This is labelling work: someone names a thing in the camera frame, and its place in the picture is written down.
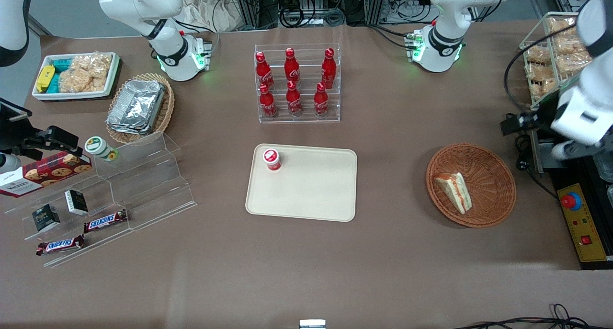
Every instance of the snickers bar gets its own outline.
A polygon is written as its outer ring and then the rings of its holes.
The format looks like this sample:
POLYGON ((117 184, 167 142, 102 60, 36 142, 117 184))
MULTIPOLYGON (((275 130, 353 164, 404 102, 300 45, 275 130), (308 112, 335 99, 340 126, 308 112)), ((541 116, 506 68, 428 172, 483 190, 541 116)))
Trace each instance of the snickers bar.
POLYGON ((86 222, 83 224, 83 233, 88 233, 93 231, 94 229, 100 229, 105 226, 109 226, 116 222, 122 222, 127 220, 127 214, 125 213, 125 209, 118 211, 115 214, 111 214, 109 216, 101 217, 98 220, 94 220, 92 222, 86 222))
POLYGON ((39 256, 47 255, 55 251, 67 251, 73 249, 81 249, 85 246, 85 238, 83 235, 78 237, 65 239, 63 241, 40 243, 36 248, 36 254, 39 256))

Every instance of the wicker basket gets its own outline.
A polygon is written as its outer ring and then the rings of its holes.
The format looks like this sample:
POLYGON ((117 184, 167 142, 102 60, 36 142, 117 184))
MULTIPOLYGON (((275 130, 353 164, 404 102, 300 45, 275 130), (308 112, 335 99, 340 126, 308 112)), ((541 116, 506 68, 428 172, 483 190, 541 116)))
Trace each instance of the wicker basket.
POLYGON ((474 144, 453 144, 442 148, 428 164, 426 186, 440 211, 467 227, 490 227, 500 224, 515 205, 513 175, 504 162, 490 150, 474 144), (460 172, 466 181, 473 207, 460 214, 435 182, 437 174, 460 172))
MULTIPOLYGON (((166 80, 163 76, 160 76, 158 74, 150 74, 150 73, 136 75, 135 77, 131 78, 128 81, 131 81, 131 80, 145 80, 145 81, 155 80, 159 82, 160 84, 163 84, 164 86, 166 86, 166 91, 164 93, 164 97, 162 98, 163 102, 162 102, 162 105, 160 105, 159 107, 158 116, 156 117, 155 123, 153 124, 153 130, 151 131, 151 133, 155 133, 156 131, 166 130, 166 128, 168 127, 168 123, 170 123, 170 117, 172 116, 172 111, 175 108, 175 95, 174 93, 172 93, 172 88, 170 87, 168 80, 166 80)), ((121 92, 121 90, 124 88, 125 84, 127 84, 127 81, 123 85, 121 85, 121 87, 115 93, 113 97, 113 102, 111 102, 110 104, 109 113, 111 112, 115 103, 117 102, 117 97, 119 96, 119 93, 121 92)), ((112 130, 108 125, 107 125, 107 130, 109 131, 109 135, 111 135, 111 137, 113 137, 115 141, 118 141, 120 143, 125 143, 125 144, 134 142, 140 139, 141 137, 146 136, 146 135, 120 133, 118 131, 112 130)))

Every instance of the coca-cola bottle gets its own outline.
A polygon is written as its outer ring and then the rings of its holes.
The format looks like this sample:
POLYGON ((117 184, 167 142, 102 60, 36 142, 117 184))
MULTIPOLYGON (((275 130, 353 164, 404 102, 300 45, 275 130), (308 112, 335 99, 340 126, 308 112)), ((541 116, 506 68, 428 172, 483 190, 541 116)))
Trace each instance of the coca-cola bottle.
POLYGON ((317 84, 317 92, 315 92, 315 114, 318 117, 328 115, 328 93, 323 82, 317 84))
POLYGON ((299 89, 300 65, 298 64, 298 61, 296 61, 296 58, 294 56, 295 53, 292 48, 289 47, 285 49, 285 65, 283 65, 283 67, 285 68, 285 77, 287 78, 287 81, 295 81, 296 88, 299 89))
POLYGON ((260 106, 262 106, 262 112, 266 117, 276 117, 278 115, 274 105, 274 97, 269 93, 267 84, 260 85, 260 106))
POLYGON ((256 61, 258 65, 256 66, 256 73, 258 74, 258 81, 260 84, 266 84, 269 87, 269 90, 274 89, 274 80, 272 79, 272 70, 266 58, 264 56, 264 52, 256 52, 256 61))
POLYGON ((296 90, 295 81, 287 81, 287 94, 285 94, 285 98, 287 98, 287 108, 289 109, 289 114, 294 117, 302 115, 300 93, 298 92, 298 90, 296 90))
POLYGON ((334 61, 334 49, 329 47, 326 49, 326 58, 321 63, 321 82, 324 83, 326 89, 331 89, 334 84, 334 78, 337 75, 337 63, 334 61))

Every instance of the brown table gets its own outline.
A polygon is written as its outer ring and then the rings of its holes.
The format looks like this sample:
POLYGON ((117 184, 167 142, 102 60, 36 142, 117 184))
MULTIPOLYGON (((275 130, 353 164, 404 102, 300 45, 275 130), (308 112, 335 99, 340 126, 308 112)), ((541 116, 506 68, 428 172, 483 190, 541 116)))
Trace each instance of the brown table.
MULTIPOLYGON (((1 216, 0 321, 7 328, 453 328, 480 320, 549 316, 560 302, 593 325, 613 324, 613 274, 581 272, 556 201, 515 170, 498 124, 514 112, 506 64, 534 22, 476 23, 453 68, 431 74, 366 28, 310 28, 222 36, 211 70, 173 82, 167 133, 182 147, 182 174, 197 207, 46 269, 1 216), (338 124, 261 125, 255 44, 341 43, 338 124), (502 224, 468 229, 435 208, 424 181, 441 147, 490 148, 517 182, 502 224), (260 143, 351 148, 358 155, 355 219, 348 223, 252 216, 245 211, 260 143)), ((399 28, 412 30, 415 26, 399 28)), ((42 54, 114 51, 120 81, 160 72, 142 37, 42 39, 42 54)), ((513 91, 527 96, 521 66, 513 91)), ((44 104, 33 124, 86 139, 106 135, 109 102, 44 104)))

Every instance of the sandwich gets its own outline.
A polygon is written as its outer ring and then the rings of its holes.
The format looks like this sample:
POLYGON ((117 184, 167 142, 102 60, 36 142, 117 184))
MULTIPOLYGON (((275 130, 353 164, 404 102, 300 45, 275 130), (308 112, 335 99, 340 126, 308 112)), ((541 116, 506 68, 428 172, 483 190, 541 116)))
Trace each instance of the sandwich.
POLYGON ((434 180, 441 186, 460 213, 466 214, 473 207, 464 177, 460 172, 438 174, 434 180))

